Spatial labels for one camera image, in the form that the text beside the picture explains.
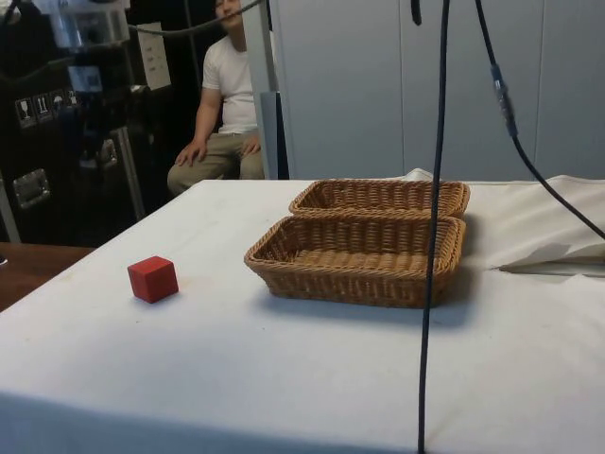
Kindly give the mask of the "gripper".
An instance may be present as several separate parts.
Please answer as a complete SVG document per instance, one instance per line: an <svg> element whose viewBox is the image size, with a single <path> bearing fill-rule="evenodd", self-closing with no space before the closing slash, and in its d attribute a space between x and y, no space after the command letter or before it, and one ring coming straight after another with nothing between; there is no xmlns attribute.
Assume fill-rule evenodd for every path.
<svg viewBox="0 0 605 454"><path fill-rule="evenodd" d="M81 48L69 51L67 70L72 89L79 94L99 94L103 91L101 65L106 59L101 48Z"/></svg>

